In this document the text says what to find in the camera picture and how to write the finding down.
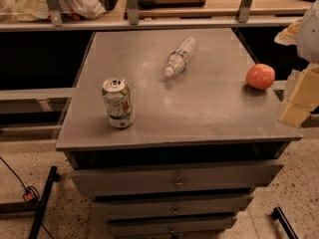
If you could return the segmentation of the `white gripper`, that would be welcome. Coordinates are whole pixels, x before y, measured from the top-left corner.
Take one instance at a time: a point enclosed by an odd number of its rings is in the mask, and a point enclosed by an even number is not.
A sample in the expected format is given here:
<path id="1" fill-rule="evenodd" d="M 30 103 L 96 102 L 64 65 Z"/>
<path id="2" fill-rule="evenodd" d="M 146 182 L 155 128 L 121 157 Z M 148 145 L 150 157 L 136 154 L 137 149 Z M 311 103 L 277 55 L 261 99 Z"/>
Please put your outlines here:
<path id="1" fill-rule="evenodd" d="M 302 19 L 291 23 L 274 38 L 279 45 L 297 44 L 297 54 L 310 63 L 319 63 L 319 0 Z M 300 127 L 310 113 L 319 107 L 319 65 L 299 72 L 293 70 L 283 92 L 279 121 Z"/>

